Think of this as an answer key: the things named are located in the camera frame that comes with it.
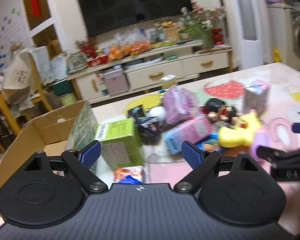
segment small box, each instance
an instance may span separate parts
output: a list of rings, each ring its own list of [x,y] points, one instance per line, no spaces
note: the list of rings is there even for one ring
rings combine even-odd
[[[163,78],[160,78],[162,89],[168,89],[173,85],[177,85],[177,76],[167,75]]]
[[[268,103],[269,89],[269,84],[259,79],[245,86],[242,112],[248,114],[254,109],[260,115]]]
[[[102,75],[105,79],[105,84],[109,95],[114,95],[129,90],[129,85],[123,68],[105,72]]]
[[[114,183],[143,184],[144,169],[142,166],[118,168],[114,171]]]
[[[191,119],[199,110],[196,95],[178,86],[172,86],[165,92],[163,106],[167,115],[166,122],[171,125]]]
[[[202,115],[165,132],[163,140],[166,142],[171,154],[177,154],[181,151],[183,141],[197,143],[209,136],[211,131],[210,122],[205,115]]]
[[[96,140],[101,142],[101,155],[113,169],[143,166],[143,148],[134,118],[100,125]]]

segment green box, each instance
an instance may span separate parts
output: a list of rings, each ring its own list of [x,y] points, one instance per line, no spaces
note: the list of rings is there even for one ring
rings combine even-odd
[[[101,142],[101,155],[113,170],[144,166],[143,148],[134,118],[100,125],[96,140]]]

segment washing machine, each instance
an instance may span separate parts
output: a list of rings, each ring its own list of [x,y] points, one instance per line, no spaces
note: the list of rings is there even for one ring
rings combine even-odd
[[[268,6],[272,46],[282,63],[300,70],[300,10],[279,3]]]

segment television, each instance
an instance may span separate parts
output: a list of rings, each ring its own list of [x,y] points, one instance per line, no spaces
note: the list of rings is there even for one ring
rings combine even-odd
[[[79,0],[88,36],[191,10],[190,0]]]

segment drawer handle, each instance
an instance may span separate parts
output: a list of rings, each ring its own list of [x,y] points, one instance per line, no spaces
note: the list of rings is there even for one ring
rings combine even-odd
[[[213,64],[213,60],[207,61],[207,62],[202,62],[202,63],[201,63],[201,66],[202,66],[202,67],[205,67],[205,66],[209,66],[209,65],[212,65],[212,64]]]
[[[99,89],[97,87],[97,84],[96,84],[96,81],[94,79],[91,79],[91,85],[93,87],[93,90],[98,93],[99,92]]]
[[[157,78],[157,77],[162,77],[162,76],[163,76],[163,72],[159,72],[157,74],[149,75],[149,78]]]

